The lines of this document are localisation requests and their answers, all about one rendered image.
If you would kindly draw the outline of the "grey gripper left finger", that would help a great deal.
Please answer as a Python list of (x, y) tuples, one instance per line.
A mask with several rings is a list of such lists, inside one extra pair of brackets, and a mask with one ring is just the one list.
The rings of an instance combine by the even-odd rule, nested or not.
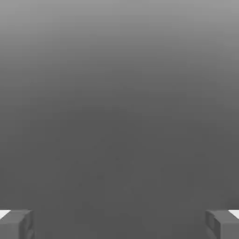
[(33, 210), (0, 210), (0, 239), (35, 239)]

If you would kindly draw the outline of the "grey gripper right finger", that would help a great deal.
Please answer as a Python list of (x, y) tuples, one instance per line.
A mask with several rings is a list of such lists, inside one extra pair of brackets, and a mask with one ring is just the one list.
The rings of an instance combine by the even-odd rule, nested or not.
[(205, 226), (208, 239), (239, 239), (239, 210), (207, 210)]

